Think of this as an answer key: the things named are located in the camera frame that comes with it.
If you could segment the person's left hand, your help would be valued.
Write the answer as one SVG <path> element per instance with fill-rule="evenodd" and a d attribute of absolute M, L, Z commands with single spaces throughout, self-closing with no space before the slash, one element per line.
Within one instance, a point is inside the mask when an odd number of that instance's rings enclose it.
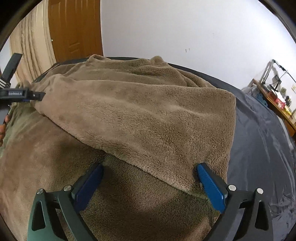
<path fill-rule="evenodd" d="M 6 135 L 6 127 L 7 127 L 7 124 L 10 122 L 10 119 L 11 119 L 10 116 L 6 115 L 4 119 L 4 123 L 0 125 L 0 146 L 3 145 L 3 140 Z"/>

